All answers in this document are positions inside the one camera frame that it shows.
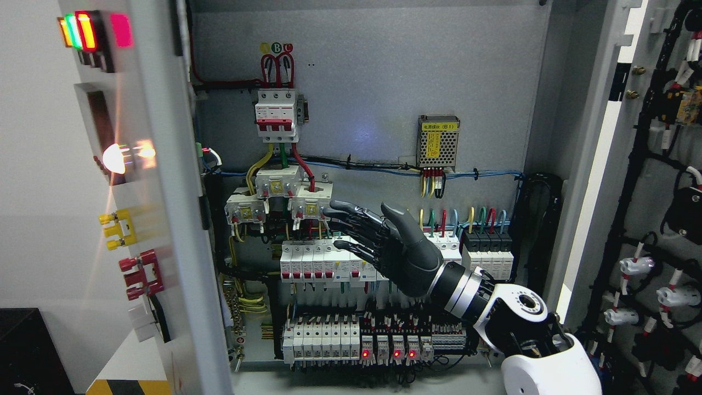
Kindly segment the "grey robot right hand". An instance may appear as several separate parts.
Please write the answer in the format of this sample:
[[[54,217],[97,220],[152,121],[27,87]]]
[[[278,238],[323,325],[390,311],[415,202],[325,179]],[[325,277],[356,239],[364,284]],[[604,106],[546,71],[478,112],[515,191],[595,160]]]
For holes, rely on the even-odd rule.
[[[336,241],[347,250],[371,263],[384,277],[393,281],[409,297],[429,294],[431,284],[443,263],[436,246],[424,237],[414,216],[395,202],[382,202],[381,215],[350,202],[331,200],[323,210],[331,230],[353,239]]]

